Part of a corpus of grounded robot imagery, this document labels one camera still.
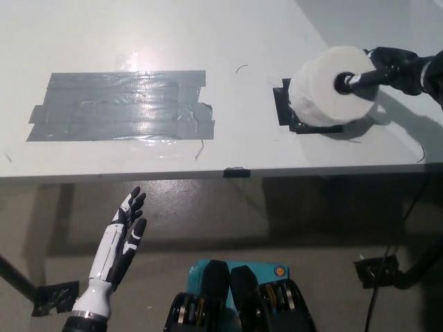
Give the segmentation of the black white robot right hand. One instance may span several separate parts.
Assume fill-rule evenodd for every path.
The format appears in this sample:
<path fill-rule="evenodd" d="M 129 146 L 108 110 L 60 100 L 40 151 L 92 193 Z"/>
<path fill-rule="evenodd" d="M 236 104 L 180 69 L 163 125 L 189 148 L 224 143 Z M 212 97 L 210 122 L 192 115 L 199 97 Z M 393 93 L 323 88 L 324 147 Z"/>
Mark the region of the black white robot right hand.
<path fill-rule="evenodd" d="M 364 50 L 375 69 L 361 74 L 343 72 L 336 76 L 334 88 L 343 95 L 374 86 L 391 86 L 408 95 L 423 90 L 424 75 L 433 57 L 420 57 L 399 48 L 377 47 Z"/>

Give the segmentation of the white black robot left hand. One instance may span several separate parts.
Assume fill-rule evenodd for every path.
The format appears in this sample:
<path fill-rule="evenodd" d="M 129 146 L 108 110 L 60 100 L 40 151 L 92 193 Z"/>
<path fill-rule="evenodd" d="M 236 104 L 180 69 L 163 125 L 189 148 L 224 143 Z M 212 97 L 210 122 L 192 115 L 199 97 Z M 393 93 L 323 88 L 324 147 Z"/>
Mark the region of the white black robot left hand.
<path fill-rule="evenodd" d="M 102 322 L 110 318 L 110 297 L 131 265 L 147 225 L 141 216 L 145 198 L 140 187 L 135 187 L 105 228 L 89 273 L 88 287 L 73 305 L 74 316 Z"/>

